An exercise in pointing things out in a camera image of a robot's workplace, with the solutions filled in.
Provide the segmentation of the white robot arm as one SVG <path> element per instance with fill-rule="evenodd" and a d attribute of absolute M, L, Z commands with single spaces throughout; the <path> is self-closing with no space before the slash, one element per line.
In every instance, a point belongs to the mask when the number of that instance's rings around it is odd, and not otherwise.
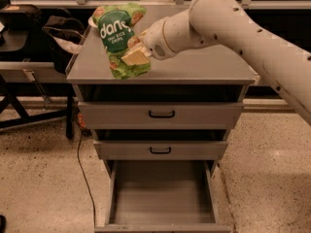
<path fill-rule="evenodd" d="M 121 60 L 145 64 L 214 45 L 239 54 L 311 124 L 311 53 L 260 27 L 236 0 L 191 0 L 186 10 L 142 32 Z"/>

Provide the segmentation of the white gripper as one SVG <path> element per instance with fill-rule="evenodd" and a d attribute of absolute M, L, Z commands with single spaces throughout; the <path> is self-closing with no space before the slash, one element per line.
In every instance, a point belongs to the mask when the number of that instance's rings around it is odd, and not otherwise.
<path fill-rule="evenodd" d="M 158 60 L 174 57 L 176 52 L 169 47 L 164 36 L 164 25 L 167 20 L 168 17 L 162 18 L 141 32 L 137 37 L 145 47 L 128 49 L 121 60 L 127 66 L 133 66 L 148 64 L 151 56 Z"/>

